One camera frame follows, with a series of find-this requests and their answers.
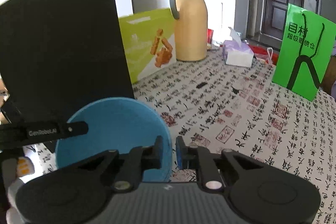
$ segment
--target gray ribbed surface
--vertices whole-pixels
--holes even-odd
[[[224,198],[201,191],[196,183],[142,183],[114,196],[88,224],[244,224]]]

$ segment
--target table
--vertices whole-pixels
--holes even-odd
[[[162,69],[134,84],[133,91],[167,123],[173,145],[183,136],[186,145],[215,153],[231,148],[301,176],[321,194],[313,223],[335,224],[335,100],[318,91],[310,102],[272,83],[274,70],[256,59],[251,68],[227,66],[219,50],[203,61]],[[42,144],[36,149],[44,173],[54,170],[54,155]],[[171,180],[195,179],[192,170],[178,170],[173,150]]]

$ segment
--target black paper bag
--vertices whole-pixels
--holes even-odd
[[[107,97],[133,98],[115,0],[9,0],[0,73],[27,122],[66,121]]]

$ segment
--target refrigerator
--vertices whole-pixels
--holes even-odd
[[[336,0],[316,0],[315,12],[336,23]]]

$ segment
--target floor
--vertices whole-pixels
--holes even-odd
[[[272,47],[276,51],[280,51],[282,40],[275,37],[270,37],[266,34],[259,33],[254,37],[247,37],[248,40],[251,40],[255,43],[258,43],[265,47]]]

